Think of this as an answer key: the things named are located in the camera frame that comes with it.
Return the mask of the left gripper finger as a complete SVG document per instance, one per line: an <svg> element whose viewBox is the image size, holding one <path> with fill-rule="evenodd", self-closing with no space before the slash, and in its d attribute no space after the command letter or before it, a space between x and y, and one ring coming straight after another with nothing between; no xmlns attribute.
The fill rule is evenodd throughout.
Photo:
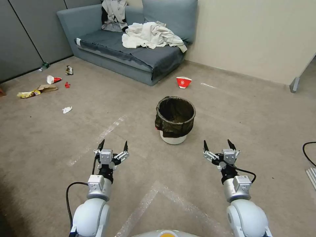
<svg viewBox="0 0 316 237"><path fill-rule="evenodd" d="M95 159L100 159L100 152L103 149L104 142L105 140L103 139L101 143L98 145L98 148L93 151L95 153Z"/></svg>
<svg viewBox="0 0 316 237"><path fill-rule="evenodd" d="M120 164L128 157L129 157L128 142L126 141L123 151L113 157L113 162L114 164Z"/></svg>

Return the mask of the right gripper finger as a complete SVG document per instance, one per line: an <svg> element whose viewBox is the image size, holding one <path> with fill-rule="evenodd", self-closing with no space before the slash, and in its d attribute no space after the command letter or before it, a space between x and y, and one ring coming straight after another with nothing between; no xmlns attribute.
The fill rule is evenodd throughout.
<svg viewBox="0 0 316 237"><path fill-rule="evenodd" d="M228 139L229 151L227 153L228 160L236 160L238 155L240 154L240 150L236 148L236 146Z"/></svg>
<svg viewBox="0 0 316 237"><path fill-rule="evenodd" d="M203 141L203 156L212 164L219 164L219 156L209 151L206 140Z"/></svg>

